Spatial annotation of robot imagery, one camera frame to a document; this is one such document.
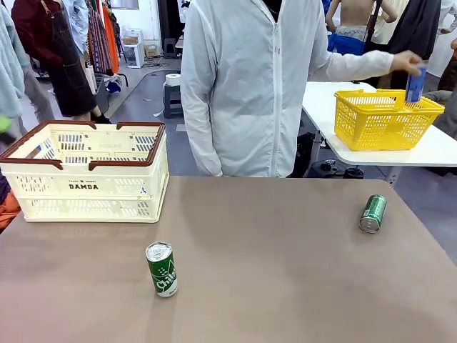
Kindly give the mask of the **person's left hand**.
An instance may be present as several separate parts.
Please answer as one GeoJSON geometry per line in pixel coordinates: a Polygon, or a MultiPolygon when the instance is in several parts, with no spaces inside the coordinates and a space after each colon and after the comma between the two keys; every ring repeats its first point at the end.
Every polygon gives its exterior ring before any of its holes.
{"type": "Polygon", "coordinates": [[[424,62],[420,56],[412,51],[403,51],[393,55],[390,72],[404,71],[410,75],[420,76],[423,66],[424,62]]]}

